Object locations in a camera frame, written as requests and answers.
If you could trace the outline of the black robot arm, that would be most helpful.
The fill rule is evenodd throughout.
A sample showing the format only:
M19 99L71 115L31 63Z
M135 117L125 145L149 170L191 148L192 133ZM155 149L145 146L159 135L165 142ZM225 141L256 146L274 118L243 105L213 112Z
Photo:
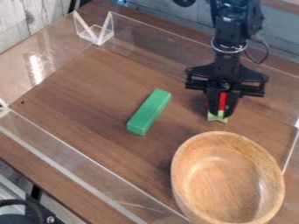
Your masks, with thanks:
M262 97L266 93L268 76L242 64L248 41L263 41L258 33L264 15L260 0L209 0L209 11L215 60L185 69L185 87L205 94L207 119L225 122L240 98Z

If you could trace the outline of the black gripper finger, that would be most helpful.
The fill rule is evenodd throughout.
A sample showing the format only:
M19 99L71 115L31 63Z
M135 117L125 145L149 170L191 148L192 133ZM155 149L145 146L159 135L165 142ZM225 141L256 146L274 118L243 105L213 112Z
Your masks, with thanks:
M220 92L215 89L207 90L207 103L208 103L208 111L216 115L219 113L220 106Z
M231 91L227 93L224 117L230 117L234 114L235 108L239 104L240 92Z

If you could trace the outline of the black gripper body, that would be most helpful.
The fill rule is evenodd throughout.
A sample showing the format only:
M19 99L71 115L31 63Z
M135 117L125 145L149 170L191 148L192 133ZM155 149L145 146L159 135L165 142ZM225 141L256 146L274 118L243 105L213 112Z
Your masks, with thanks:
M240 96L263 97L268 76L247 68L243 64L236 66L217 65L215 62L204 66L185 69L185 87L192 90L208 91L212 85L223 92L240 92Z

